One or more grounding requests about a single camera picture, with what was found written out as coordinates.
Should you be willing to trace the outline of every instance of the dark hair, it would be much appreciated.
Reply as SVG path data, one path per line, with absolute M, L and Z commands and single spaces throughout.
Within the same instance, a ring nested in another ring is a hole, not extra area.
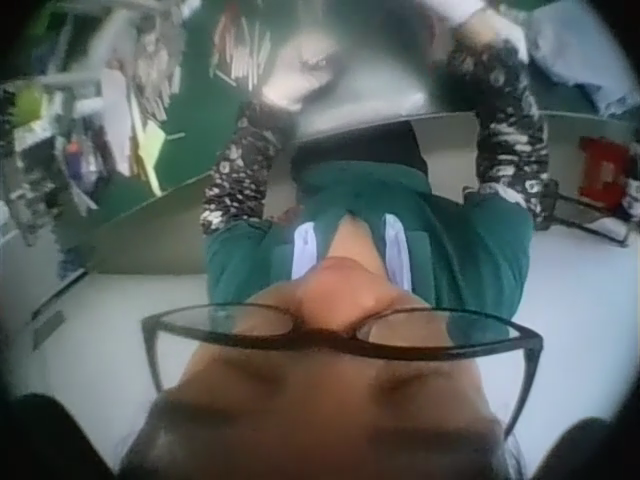
M 206 445 L 206 449 L 215 448 L 209 442 L 198 441 L 195 433 L 198 425 L 204 428 L 211 423 L 224 422 L 214 412 L 211 415 L 198 411 L 197 407 L 178 404 L 176 402 L 159 400 L 151 409 L 147 421 L 139 432 L 131 447 L 125 454 L 117 478 L 120 480 L 163 480 L 173 478 L 190 478 L 186 470 L 192 452 L 178 451 L 179 447 L 170 444 Z M 165 442 L 174 437 L 174 442 Z M 442 448 L 442 444 L 450 444 L 453 453 L 447 452 L 446 460 L 440 461 L 436 453 L 433 458 L 425 457 L 426 462 L 434 462 L 433 470 L 438 472 L 438 478 L 444 479 L 473 479 L 473 480 L 520 480 L 525 478 L 521 452 L 515 441 L 507 447 L 502 439 L 496 440 L 488 436 L 481 436 L 469 432 L 468 435 L 455 436 L 455 440 L 448 442 L 446 433 L 429 435 L 425 441 L 425 452 L 432 448 Z

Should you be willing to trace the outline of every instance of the white floor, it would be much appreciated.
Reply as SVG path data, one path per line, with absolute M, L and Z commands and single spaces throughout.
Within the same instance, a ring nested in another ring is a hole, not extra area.
M 434 190 L 455 198 L 473 182 L 469 140 L 460 135 L 459 148 L 438 150 L 437 135 L 422 127 L 417 130 L 432 159 Z M 566 157 L 563 163 L 578 161 L 575 152 Z M 286 203 L 287 188 L 271 192 L 272 205 Z M 545 338 L 538 378 L 516 429 L 529 471 L 569 426 L 587 416 L 611 418 L 627 393 L 638 367 L 638 246 L 635 239 L 620 249 L 562 228 L 534 240 L 516 318 Z M 203 276 L 90 276 L 52 307 L 49 313 L 62 310 L 66 322 L 37 351 L 30 328 L 16 339 L 14 388 L 58 398 L 115 466 L 154 397 L 140 319 L 205 301 Z M 490 395 L 507 388 L 502 378 L 485 379 Z

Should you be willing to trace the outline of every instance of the person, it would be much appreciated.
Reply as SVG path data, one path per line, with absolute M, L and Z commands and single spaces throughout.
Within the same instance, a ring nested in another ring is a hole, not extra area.
M 193 310 L 152 319 L 203 344 L 151 408 L 121 478 L 518 475 L 473 357 L 487 338 L 502 345 L 522 296 L 546 126 L 518 27 L 480 0 L 422 3 L 456 32 L 449 63 L 473 93 L 479 187 L 464 204 L 433 195 L 401 125 L 301 148 L 299 208 L 265 220 L 295 116 L 335 78 L 335 45 L 295 38 L 241 108 L 205 192 L 209 330 Z M 443 351 L 451 361 L 410 361 Z

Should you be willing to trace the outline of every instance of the paper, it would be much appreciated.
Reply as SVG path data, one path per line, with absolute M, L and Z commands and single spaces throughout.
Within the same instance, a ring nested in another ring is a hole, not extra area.
M 131 176 L 131 114 L 127 102 L 127 81 L 119 70 L 105 68 L 100 76 L 104 99 L 103 124 L 116 170 Z
M 151 190 L 156 196 L 162 195 L 162 190 L 160 189 L 155 167 L 166 138 L 165 133 L 155 122 L 147 122 L 139 153 L 149 179 L 149 185 L 151 185 Z

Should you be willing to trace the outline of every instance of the yellow paper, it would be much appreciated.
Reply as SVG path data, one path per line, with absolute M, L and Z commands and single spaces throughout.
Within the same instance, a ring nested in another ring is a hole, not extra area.
M 151 190 L 153 190 L 156 196 L 162 195 L 162 190 L 160 190 L 160 183 L 158 183 L 155 167 L 166 137 L 165 133 L 155 122 L 149 121 L 147 122 L 147 128 L 144 131 L 144 137 L 140 144 L 140 158 L 142 158 L 142 162 L 144 163 L 144 169 L 147 172 Z

